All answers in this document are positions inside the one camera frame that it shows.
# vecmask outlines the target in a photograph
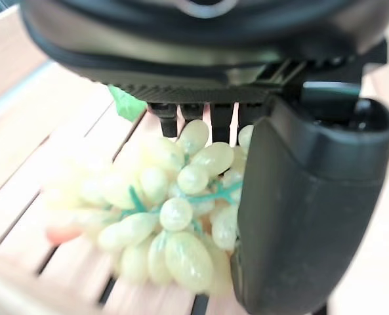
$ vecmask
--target black plastic housing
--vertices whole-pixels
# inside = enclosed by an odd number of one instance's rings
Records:
[[[253,132],[232,276],[254,315],[303,315],[323,305],[352,260],[389,160],[389,111],[365,125],[325,124],[278,97]]]
[[[255,83],[286,60],[347,68],[389,23],[389,0],[242,0],[212,19],[166,3],[21,0],[21,8],[32,39],[67,68],[141,100],[187,104],[261,102],[268,91]]]

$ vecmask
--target wooden table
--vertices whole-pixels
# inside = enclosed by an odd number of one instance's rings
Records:
[[[16,8],[5,14],[2,30],[18,23]],[[12,74],[22,80],[12,79],[0,90],[0,314],[191,314],[195,297],[189,292],[128,286],[112,278],[109,258],[87,240],[53,247],[45,239],[39,181],[55,152],[71,139],[86,138],[113,158],[140,137],[158,134],[160,125],[151,114],[134,124],[120,118],[104,86],[47,62],[24,34],[17,38],[34,57],[21,60],[27,64]],[[389,66],[365,78],[364,94],[389,103]],[[389,174],[329,311],[389,314]],[[206,314],[245,312],[231,295],[211,299]]]

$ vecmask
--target metal ring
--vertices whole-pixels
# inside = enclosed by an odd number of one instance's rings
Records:
[[[215,5],[199,5],[190,0],[174,0],[175,5],[187,15],[195,18],[216,18],[231,11],[239,0],[221,0]]]

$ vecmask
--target green grape stem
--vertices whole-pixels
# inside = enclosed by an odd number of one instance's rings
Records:
[[[202,196],[192,196],[184,197],[188,200],[190,203],[202,203],[202,202],[207,202],[211,200],[217,200],[217,199],[224,199],[226,200],[229,204],[234,205],[236,202],[231,198],[231,193],[235,192],[238,189],[242,188],[242,181],[236,182],[235,184],[232,184],[231,186],[224,188],[222,183],[219,181],[213,181],[212,185],[216,186],[216,192],[213,192],[212,194],[207,194],[207,195],[202,195]],[[129,215],[134,215],[136,213],[143,213],[143,212],[148,212],[148,209],[146,206],[142,203],[142,200],[137,196],[136,190],[134,189],[133,186],[129,187],[129,193],[130,197],[134,203],[135,209],[126,209],[122,210],[121,215],[119,220],[124,219],[125,217],[128,217]],[[155,213],[158,214],[161,212],[163,203],[161,205],[158,205],[157,207],[154,207],[149,213]],[[196,232],[200,232],[201,228],[199,227],[198,223],[193,222],[194,229]]]

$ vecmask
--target light wood surface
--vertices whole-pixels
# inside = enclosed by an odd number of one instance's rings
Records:
[[[32,73],[47,57],[30,41],[15,5],[0,13],[0,96]]]

